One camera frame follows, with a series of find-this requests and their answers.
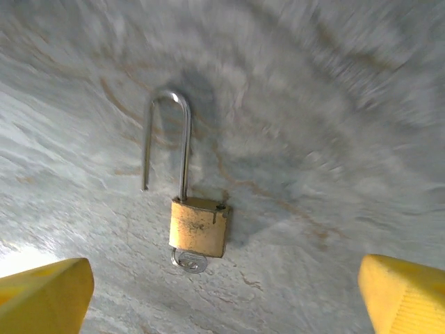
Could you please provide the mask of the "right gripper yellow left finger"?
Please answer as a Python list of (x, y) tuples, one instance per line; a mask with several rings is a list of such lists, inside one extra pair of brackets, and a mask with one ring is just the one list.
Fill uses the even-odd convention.
[(79, 333), (95, 287), (88, 259), (1, 278), (2, 333)]

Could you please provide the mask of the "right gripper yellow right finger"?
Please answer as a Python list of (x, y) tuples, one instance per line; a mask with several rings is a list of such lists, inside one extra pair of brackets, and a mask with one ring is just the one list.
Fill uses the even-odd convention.
[(365, 255), (358, 286), (376, 333), (443, 333), (444, 271)]

